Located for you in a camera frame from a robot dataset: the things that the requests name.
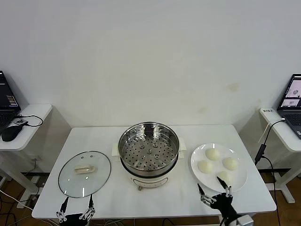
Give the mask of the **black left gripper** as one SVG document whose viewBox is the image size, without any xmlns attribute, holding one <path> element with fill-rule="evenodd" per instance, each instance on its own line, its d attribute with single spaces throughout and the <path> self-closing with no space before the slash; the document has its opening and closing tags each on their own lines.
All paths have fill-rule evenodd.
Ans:
<svg viewBox="0 0 301 226">
<path fill-rule="evenodd" d="M 60 223 L 63 222 L 64 226 L 87 226 L 88 221 L 93 217 L 95 214 L 94 202 L 93 202 L 93 195 L 90 195 L 89 198 L 89 205 L 86 211 L 78 214 L 70 214 L 65 216 L 67 204 L 68 204 L 67 197 L 65 201 L 62 203 L 60 210 L 56 212 L 56 216 Z"/>
</svg>

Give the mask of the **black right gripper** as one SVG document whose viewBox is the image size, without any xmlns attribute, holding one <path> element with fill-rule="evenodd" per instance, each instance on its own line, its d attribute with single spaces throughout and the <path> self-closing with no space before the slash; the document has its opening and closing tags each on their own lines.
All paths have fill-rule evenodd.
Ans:
<svg viewBox="0 0 301 226">
<path fill-rule="evenodd" d="M 226 182 L 219 177 L 217 177 L 217 179 L 222 185 L 222 187 L 225 189 L 226 193 L 210 197 L 205 194 L 201 186 L 198 184 L 200 200 L 212 209 L 219 210 L 222 214 L 225 223 L 231 223 L 238 218 L 237 212 L 231 205 L 233 200 L 232 186 L 228 186 Z"/>
</svg>

